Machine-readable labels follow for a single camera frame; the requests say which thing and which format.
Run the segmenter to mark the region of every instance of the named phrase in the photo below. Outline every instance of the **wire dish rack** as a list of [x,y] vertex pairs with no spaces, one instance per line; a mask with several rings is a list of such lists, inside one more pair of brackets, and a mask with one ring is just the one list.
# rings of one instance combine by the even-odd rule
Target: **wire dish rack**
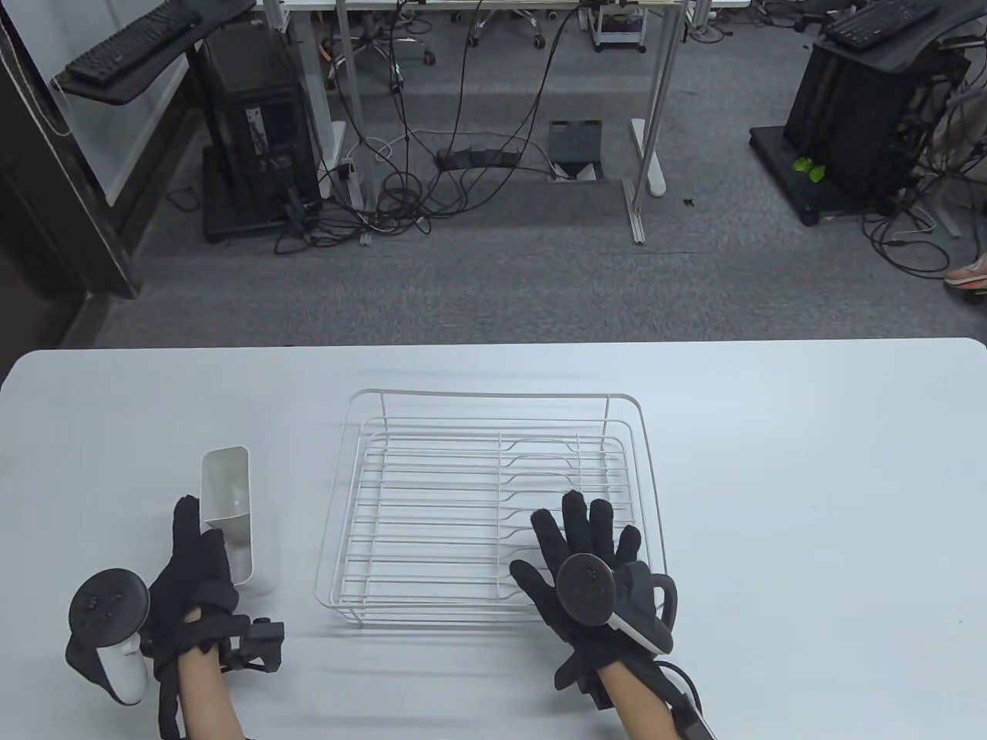
[[665,572],[644,420],[622,395],[365,390],[346,409],[316,574],[359,626],[470,627],[538,619],[508,573],[545,572],[529,517],[562,524],[562,495],[606,498]]

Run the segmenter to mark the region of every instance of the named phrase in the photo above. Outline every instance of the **power strip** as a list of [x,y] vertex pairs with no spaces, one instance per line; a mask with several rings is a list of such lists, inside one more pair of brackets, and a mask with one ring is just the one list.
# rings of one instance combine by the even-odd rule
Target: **power strip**
[[439,172],[491,168],[513,170],[520,163],[520,153],[502,149],[461,149],[458,152],[444,152],[435,155],[435,167],[438,168]]

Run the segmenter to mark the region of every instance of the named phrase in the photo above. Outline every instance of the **keyboard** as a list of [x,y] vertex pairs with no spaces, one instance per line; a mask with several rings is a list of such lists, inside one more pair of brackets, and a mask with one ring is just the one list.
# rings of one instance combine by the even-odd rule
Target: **keyboard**
[[201,21],[199,13],[186,7],[185,0],[165,0],[150,13],[73,59],[65,71],[80,80],[106,87]]
[[864,51],[939,12],[940,0],[874,0],[823,32],[854,51]]

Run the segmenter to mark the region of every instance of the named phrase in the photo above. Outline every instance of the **black glove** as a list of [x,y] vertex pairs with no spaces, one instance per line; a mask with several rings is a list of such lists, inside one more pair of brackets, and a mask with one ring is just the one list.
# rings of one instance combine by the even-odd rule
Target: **black glove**
[[[609,501],[593,501],[587,520],[582,494],[571,490],[562,499],[562,518],[566,528],[564,537],[547,509],[539,509],[531,515],[531,526],[553,578],[566,558],[575,553],[597,555],[614,570],[637,560],[641,547],[641,532],[637,527],[624,528],[614,552],[614,512]],[[510,564],[510,574],[531,597],[545,624],[572,645],[572,657],[556,671],[556,689],[561,691],[577,683],[584,694],[593,697],[597,708],[612,706],[596,672],[625,658],[650,661],[653,656],[621,631],[606,626],[586,627],[570,617],[555,588],[545,582],[531,563],[515,560]]]
[[[151,584],[151,606],[141,629],[141,652],[154,660],[160,682],[158,728],[164,740],[179,740],[178,656],[198,648],[208,652],[220,645],[220,660],[230,651],[227,635],[235,633],[232,617],[239,594],[230,578],[230,563],[218,529],[199,532],[198,499],[185,496],[175,505],[172,557]],[[187,624],[185,617],[201,608],[202,617]]]

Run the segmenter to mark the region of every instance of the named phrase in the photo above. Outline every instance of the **pink shoe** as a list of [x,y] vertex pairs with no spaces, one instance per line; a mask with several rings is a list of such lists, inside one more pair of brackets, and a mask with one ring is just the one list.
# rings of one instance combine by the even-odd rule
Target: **pink shoe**
[[968,283],[983,282],[987,280],[987,252],[977,258],[973,264],[966,267],[952,270],[943,275],[943,280],[947,285],[954,288],[979,288],[981,285],[970,285]]

